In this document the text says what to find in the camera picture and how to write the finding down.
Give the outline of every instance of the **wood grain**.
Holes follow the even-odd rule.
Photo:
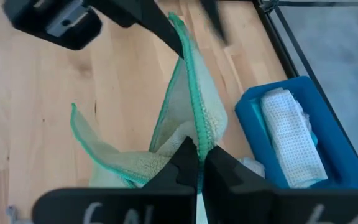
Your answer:
[[[253,5],[220,4],[231,40],[223,46],[197,3],[159,4],[185,21],[214,78],[229,115],[220,145],[252,157],[234,105],[249,87],[285,78]],[[92,162],[72,136],[70,103],[118,149],[149,146],[177,56],[141,27],[101,18],[100,36],[74,52],[14,30],[0,6],[0,223],[8,204],[28,218],[46,191],[86,185]]]

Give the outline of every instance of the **microfiber cloth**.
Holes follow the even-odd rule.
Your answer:
[[[288,90],[276,89],[260,99],[278,162],[291,188],[327,179],[302,107]]]
[[[148,151],[120,152],[103,142],[84,116],[72,105],[71,128],[76,139],[94,160],[92,187],[141,187],[173,156],[187,136],[197,146],[200,161],[198,192],[207,153],[222,138],[227,114],[204,60],[186,26],[170,13],[182,42],[179,58],[167,88]],[[203,198],[197,198],[197,223],[207,223]]]

